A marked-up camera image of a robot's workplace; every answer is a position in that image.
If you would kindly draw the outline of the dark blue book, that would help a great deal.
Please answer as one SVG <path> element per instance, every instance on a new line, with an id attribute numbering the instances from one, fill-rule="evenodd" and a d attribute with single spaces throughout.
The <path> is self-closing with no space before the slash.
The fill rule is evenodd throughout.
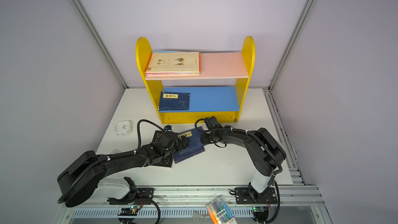
<path id="1" fill-rule="evenodd" d="M 188 148 L 173 154 L 175 163 L 180 163 L 205 151 L 201 141 L 202 133 L 200 131 L 191 129 L 178 135 L 179 138 L 182 136 L 185 136 L 189 140 L 189 145 Z"/>
<path id="2" fill-rule="evenodd" d="M 188 111 L 190 94 L 183 92 L 161 92 L 158 110 L 160 112 Z"/>

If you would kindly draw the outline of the pink cartoon cover book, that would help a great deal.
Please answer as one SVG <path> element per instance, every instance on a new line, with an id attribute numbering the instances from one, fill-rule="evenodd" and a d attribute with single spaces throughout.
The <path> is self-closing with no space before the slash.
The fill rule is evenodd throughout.
<path id="1" fill-rule="evenodd" d="M 200 76 L 201 72 L 198 73 L 146 73 L 146 77 L 180 77 L 180 76 Z"/>

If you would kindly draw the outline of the beige book orange border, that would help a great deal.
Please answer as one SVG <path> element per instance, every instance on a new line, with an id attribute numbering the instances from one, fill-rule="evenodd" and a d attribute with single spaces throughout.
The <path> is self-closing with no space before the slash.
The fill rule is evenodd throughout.
<path id="1" fill-rule="evenodd" d="M 198 73 L 200 52 L 155 52 L 147 65 L 147 73 Z"/>

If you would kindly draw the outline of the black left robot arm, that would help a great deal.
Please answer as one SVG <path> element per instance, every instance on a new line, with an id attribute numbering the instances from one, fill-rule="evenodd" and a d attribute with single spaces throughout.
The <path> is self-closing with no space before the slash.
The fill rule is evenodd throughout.
<path id="1" fill-rule="evenodd" d="M 61 190 L 58 203 L 67 207 L 78 206 L 94 193 L 99 182 L 109 175 L 132 168 L 158 164 L 161 160 L 189 146 L 189 139 L 172 131 L 164 132 L 157 140 L 136 150 L 97 155 L 93 150 L 84 152 L 57 178 Z"/>

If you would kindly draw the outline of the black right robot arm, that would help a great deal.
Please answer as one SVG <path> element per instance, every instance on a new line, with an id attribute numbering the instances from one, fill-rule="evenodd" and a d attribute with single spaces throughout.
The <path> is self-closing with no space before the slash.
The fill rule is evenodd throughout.
<path id="1" fill-rule="evenodd" d="M 194 124 L 200 131 L 204 145 L 214 144 L 219 148 L 237 145 L 246 149 L 256 168 L 249 189 L 256 195 L 264 193 L 275 184 L 275 177 L 283 172 L 282 163 L 287 155 L 284 148 L 265 128 L 257 131 L 243 130 L 230 125 L 222 126 L 215 117 L 201 118 Z"/>

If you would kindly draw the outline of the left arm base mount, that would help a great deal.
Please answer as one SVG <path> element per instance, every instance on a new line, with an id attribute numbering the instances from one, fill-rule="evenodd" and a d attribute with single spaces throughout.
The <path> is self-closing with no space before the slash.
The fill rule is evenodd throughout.
<path id="1" fill-rule="evenodd" d="M 107 202 L 110 205 L 130 205 L 130 207 L 125 207 L 121 209 L 118 216 L 136 216 L 138 212 L 143 208 L 144 204 L 152 204 L 159 209 L 158 205 L 152 200 L 151 191 L 144 191 L 143 189 L 137 188 L 136 184 L 130 177 L 123 178 L 128 186 L 129 191 L 121 199 L 108 198 Z"/>

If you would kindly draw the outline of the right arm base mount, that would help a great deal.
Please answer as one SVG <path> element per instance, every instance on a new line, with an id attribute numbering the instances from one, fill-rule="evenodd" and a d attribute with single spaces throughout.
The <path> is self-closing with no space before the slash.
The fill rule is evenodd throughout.
<path id="1" fill-rule="evenodd" d="M 264 192 L 258 193 L 251 186 L 236 187 L 229 191 L 235 197 L 237 204 L 263 204 L 278 203 L 277 193 L 274 188 L 268 187 Z"/>

